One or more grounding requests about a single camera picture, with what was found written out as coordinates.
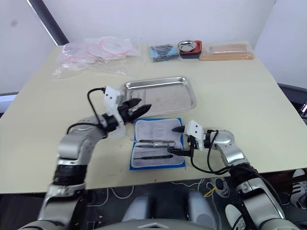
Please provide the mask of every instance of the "stainless steel tray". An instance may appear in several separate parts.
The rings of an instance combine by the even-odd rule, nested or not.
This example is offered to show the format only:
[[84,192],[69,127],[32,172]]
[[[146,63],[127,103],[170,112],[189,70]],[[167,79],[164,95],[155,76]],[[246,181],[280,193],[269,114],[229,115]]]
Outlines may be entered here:
[[142,117],[183,112],[196,106],[193,89],[186,77],[129,81],[122,85],[122,90],[126,100],[142,98],[132,110],[144,104],[152,104]]

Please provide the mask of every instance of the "white sneaker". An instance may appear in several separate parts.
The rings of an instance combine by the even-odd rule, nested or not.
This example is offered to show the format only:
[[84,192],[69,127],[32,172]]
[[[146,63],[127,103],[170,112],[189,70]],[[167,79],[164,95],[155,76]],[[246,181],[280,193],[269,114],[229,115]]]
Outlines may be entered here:
[[[304,170],[297,169],[293,174],[293,178],[301,175],[305,175]],[[295,207],[306,209],[306,193],[306,181],[294,183],[292,186],[292,193],[290,195],[290,203]]]
[[243,220],[242,213],[233,205],[227,205],[225,214],[229,225],[234,230],[244,230],[246,224]]

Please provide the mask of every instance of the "robotic arm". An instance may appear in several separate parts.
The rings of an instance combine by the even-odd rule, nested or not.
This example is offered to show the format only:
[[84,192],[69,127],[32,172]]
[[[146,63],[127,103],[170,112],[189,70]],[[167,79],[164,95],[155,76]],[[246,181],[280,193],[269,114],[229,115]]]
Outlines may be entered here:
[[[169,152],[190,156],[192,164],[194,149],[201,151],[213,149],[220,152],[226,166],[224,173],[227,170],[232,177],[234,187],[240,198],[239,210],[249,229],[298,229],[293,223],[285,220],[283,210],[272,194],[273,188],[270,190],[268,186],[271,185],[250,166],[246,156],[236,145],[234,135],[231,132],[227,130],[204,132],[202,126],[194,120],[189,121],[186,126],[174,128],[173,131],[182,132],[188,136],[190,150],[170,149]],[[223,173],[223,170],[213,171],[209,162],[208,166],[210,169],[208,173],[217,175]]]
[[107,112],[98,115],[99,121],[97,116],[91,116],[69,128],[68,134],[59,143],[57,168],[38,220],[20,229],[79,229],[87,205],[84,180],[96,143],[108,134],[110,138],[123,137],[126,133],[125,124],[133,122],[151,107],[150,104],[145,104],[133,112],[131,108],[141,99],[134,98],[121,103],[122,95],[119,90],[109,86],[101,90],[105,94]]

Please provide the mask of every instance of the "plastic bag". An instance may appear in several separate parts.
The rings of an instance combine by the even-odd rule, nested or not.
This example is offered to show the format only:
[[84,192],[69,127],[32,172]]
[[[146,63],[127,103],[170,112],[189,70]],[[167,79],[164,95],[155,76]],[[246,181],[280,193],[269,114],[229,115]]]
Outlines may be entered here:
[[205,44],[200,61],[254,59],[253,52],[246,44],[209,45]]
[[173,45],[151,46],[149,54],[153,62],[168,61],[179,57],[177,49]]
[[137,77],[142,61],[138,40],[106,36],[71,42],[62,47],[54,78],[76,75],[87,68]]

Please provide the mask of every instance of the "floor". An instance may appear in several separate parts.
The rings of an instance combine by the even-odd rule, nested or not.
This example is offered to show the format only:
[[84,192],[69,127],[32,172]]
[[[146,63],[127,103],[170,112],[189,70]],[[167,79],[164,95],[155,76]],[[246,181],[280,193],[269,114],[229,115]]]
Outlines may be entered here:
[[[199,180],[184,181],[185,184],[198,183]],[[200,185],[200,191],[205,194],[207,181]],[[127,199],[118,199],[109,190],[109,199],[101,207],[88,207],[85,214],[85,221],[82,229],[92,230],[101,226],[120,222],[129,204],[143,194],[150,194],[155,198],[156,218],[186,219],[183,204],[184,196],[188,190],[197,190],[197,184],[191,187],[174,185],[172,183],[147,184],[134,187],[133,194]],[[131,187],[116,188],[119,196],[126,196],[131,192]],[[101,204],[106,199],[106,189],[91,190],[93,195],[89,198],[95,204]],[[298,209],[288,203],[288,195],[279,193],[286,218],[298,226],[307,224],[307,211]],[[0,196],[0,230],[16,230],[21,226],[36,220],[40,206],[43,201],[43,194],[36,195],[2,195]],[[212,197],[207,198],[214,213]],[[236,202],[236,192],[230,188],[230,197],[221,198],[214,194],[214,203],[221,218],[221,229],[230,230],[225,218],[224,208],[229,203]]]

